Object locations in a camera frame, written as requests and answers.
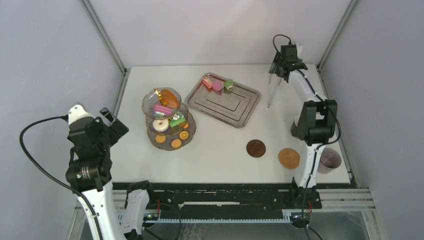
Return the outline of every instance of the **metal tray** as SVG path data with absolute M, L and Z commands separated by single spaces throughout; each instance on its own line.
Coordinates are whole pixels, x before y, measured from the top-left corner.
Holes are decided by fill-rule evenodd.
M 232 91 L 208 90 L 202 83 L 205 76 L 212 81 L 229 80 L 211 72 L 206 73 L 188 95 L 187 105 L 235 128 L 246 126 L 261 99 L 261 93 L 237 82 L 234 82 Z

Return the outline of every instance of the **cup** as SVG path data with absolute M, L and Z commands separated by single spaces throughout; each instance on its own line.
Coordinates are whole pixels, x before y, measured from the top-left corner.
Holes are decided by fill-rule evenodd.
M 326 148 L 322 151 L 319 159 L 318 172 L 320 174 L 328 174 L 334 169 L 340 167 L 342 158 L 339 153 L 331 148 Z

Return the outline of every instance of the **white wall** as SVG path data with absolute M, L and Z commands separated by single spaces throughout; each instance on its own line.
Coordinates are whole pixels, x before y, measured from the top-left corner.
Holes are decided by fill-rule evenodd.
M 423 239 L 423 8 L 422 0 L 360 1 L 324 68 L 390 240 Z
M 19 133 L 64 115 L 72 103 L 112 107 L 121 74 L 76 0 L 0 3 L 0 233 L 2 239 L 64 239 L 76 197 L 25 157 Z M 34 127 L 25 142 L 47 171 L 65 181 L 68 125 Z
M 92 0 L 126 67 L 269 64 L 286 34 L 318 64 L 350 0 Z M 277 45 L 287 40 L 278 38 Z

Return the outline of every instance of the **white table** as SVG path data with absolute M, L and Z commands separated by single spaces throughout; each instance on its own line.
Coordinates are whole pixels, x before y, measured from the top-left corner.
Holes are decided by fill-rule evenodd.
M 323 92 L 313 64 L 309 80 Z M 290 183 L 295 170 L 284 168 L 278 153 L 284 148 L 298 152 L 301 141 L 291 136 L 290 127 L 301 110 L 295 91 L 282 81 L 272 105 L 267 108 L 270 65 L 203 65 L 132 67 L 120 105 L 118 118 L 129 127 L 111 149 L 114 182 L 156 183 Z M 155 87 L 171 87 L 186 99 L 203 74 L 211 72 L 246 85 L 261 93 L 261 99 L 244 128 L 237 129 L 190 108 L 197 124 L 193 140 L 185 147 L 164 151 L 153 147 L 146 134 L 143 97 Z M 258 139 L 266 153 L 254 158 L 246 144 Z M 340 145 L 328 148 L 340 155 Z M 349 183 L 345 162 L 328 174 L 317 174 L 317 183 Z

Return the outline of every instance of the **gray floor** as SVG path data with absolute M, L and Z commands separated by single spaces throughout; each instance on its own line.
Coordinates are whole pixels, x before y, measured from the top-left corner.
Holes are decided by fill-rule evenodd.
M 360 212 L 315 212 L 310 226 L 324 240 L 368 240 L 367 231 Z M 149 228 L 163 240 L 174 240 L 178 224 L 162 223 Z M 155 240 L 143 231 L 145 240 Z M 313 240 L 319 238 L 310 232 Z M 184 224 L 179 240 L 307 240 L 303 229 L 279 223 L 191 223 Z M 81 240 L 92 240 L 88 224 Z

